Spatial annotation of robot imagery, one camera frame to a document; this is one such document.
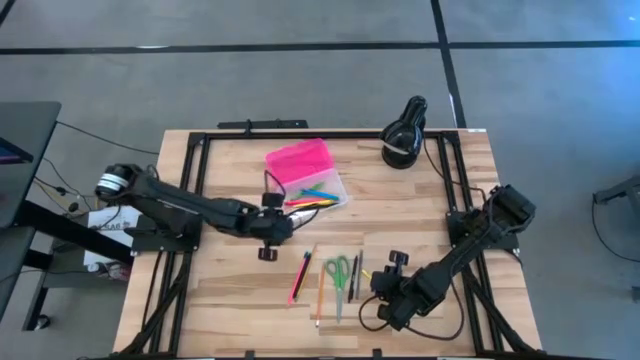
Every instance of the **black desk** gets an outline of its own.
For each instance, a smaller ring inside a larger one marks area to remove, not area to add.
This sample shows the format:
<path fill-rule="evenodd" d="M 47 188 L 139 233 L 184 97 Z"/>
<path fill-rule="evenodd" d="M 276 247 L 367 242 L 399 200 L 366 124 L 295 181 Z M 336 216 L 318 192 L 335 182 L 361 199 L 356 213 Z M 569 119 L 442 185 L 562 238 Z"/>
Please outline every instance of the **black desk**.
<path fill-rule="evenodd" d="M 52 253 L 29 248 L 36 231 L 133 264 L 129 247 L 25 200 L 53 134 L 60 108 L 57 102 L 0 103 L 0 136 L 33 156 L 31 163 L 0 165 L 0 280 L 6 278 L 0 283 L 0 320 L 23 265 L 59 271 Z M 75 275 L 87 278 L 85 274 Z M 51 275 L 47 279 L 47 274 L 42 274 L 23 330 L 35 329 L 49 289 L 47 283 L 59 278 Z"/>

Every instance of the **wooden table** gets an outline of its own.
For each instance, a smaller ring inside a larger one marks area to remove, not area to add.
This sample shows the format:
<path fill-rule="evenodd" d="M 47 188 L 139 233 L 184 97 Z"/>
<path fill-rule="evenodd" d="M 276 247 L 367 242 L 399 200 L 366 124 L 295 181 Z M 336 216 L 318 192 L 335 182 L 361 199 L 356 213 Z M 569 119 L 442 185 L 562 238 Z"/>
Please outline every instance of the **wooden table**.
<path fill-rule="evenodd" d="M 188 133 L 182 130 L 165 133 L 157 165 L 163 181 L 179 184 Z M 471 185 L 488 191 L 498 183 L 498 175 L 487 133 L 460 130 L 460 139 Z M 213 141 L 204 195 L 235 197 L 259 204 L 265 154 L 295 142 Z M 468 325 L 459 338 L 450 342 L 420 338 L 406 330 L 386 328 L 372 333 L 362 328 L 358 308 L 371 294 L 365 277 L 360 300 L 347 304 L 345 296 L 339 325 L 333 283 L 330 277 L 325 277 L 323 316 L 320 328 L 315 327 L 318 274 L 323 260 L 340 254 L 353 259 L 363 249 L 363 268 L 371 272 L 389 264 L 389 251 L 395 249 L 410 255 L 405 270 L 405 275 L 410 275 L 420 266 L 439 260 L 450 249 L 444 220 L 448 205 L 443 181 L 424 154 L 412 168 L 394 170 L 380 158 L 378 140 L 327 140 L 327 143 L 350 195 L 349 203 L 319 215 L 297 231 L 278 249 L 277 262 L 257 259 L 260 241 L 233 238 L 205 226 L 191 268 L 180 356 L 244 356 L 246 350 L 255 350 L 258 356 L 355 356 L 370 355 L 373 348 L 381 348 L 386 356 L 474 354 Z M 435 141 L 428 141 L 428 148 L 432 158 L 437 159 Z M 450 157 L 451 171 L 457 179 Z M 191 190 L 196 171 L 194 164 Z M 459 189 L 456 192 L 462 204 Z M 474 204 L 481 204 L 477 194 Z M 301 297 L 287 306 L 302 256 L 316 244 L 316 256 Z M 496 305 L 522 338 L 539 348 L 520 266 L 504 251 L 486 251 L 485 256 Z M 135 260 L 114 345 L 116 351 L 125 347 L 140 329 L 155 258 L 155 253 L 149 253 Z M 463 297 L 460 276 L 455 283 Z M 380 323 L 375 317 L 377 306 L 373 304 L 363 311 L 364 321 L 371 326 Z M 485 346 L 490 349 L 486 316 L 479 303 L 478 306 Z M 172 312 L 166 318 L 161 350 L 168 344 Z M 426 318 L 414 317 L 412 326 L 431 333 L 451 334 L 459 322 L 458 305 L 449 290 L 440 306 Z"/>

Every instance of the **black pen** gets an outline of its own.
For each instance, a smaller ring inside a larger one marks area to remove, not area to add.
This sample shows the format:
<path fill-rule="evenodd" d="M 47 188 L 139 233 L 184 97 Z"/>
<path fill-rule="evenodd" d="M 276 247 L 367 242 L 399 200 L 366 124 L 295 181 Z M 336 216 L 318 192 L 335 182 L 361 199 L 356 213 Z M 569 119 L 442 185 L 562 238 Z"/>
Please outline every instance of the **black pen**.
<path fill-rule="evenodd" d="M 351 283 L 349 284 L 349 296 L 347 297 L 347 303 L 351 303 L 353 299 L 353 281 L 356 278 L 356 271 L 358 270 L 358 256 L 353 259 L 353 271 L 351 272 Z"/>

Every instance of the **black lamp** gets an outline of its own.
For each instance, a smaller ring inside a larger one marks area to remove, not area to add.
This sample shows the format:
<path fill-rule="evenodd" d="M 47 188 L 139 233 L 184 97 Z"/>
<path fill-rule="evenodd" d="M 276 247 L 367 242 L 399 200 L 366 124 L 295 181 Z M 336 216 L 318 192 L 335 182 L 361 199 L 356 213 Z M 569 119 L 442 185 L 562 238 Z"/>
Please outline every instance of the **black lamp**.
<path fill-rule="evenodd" d="M 407 102 L 400 118 L 382 130 L 382 159 L 387 165 L 407 169 L 416 162 L 424 137 L 426 111 L 427 100 L 422 96 L 414 96 Z"/>

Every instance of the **white paper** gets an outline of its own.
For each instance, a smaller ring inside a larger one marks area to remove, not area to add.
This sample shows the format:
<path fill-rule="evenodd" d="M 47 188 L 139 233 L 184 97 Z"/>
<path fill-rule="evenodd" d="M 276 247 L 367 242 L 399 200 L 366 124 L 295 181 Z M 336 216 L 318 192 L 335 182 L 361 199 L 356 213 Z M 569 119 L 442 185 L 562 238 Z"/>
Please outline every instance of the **white paper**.
<path fill-rule="evenodd" d="M 88 227 L 102 226 L 109 221 L 118 212 L 118 207 L 109 207 L 106 209 L 92 211 L 89 213 L 89 220 L 87 222 Z M 138 222 L 138 216 L 140 212 L 131 206 L 122 206 L 120 213 L 113 220 L 109 221 L 109 224 L 105 225 L 100 234 L 109 237 L 121 244 L 131 247 L 133 238 L 124 232 L 124 229 L 135 227 Z M 97 262 L 108 263 L 110 260 L 104 256 L 98 255 L 91 251 L 84 252 L 84 265 L 90 265 Z"/>

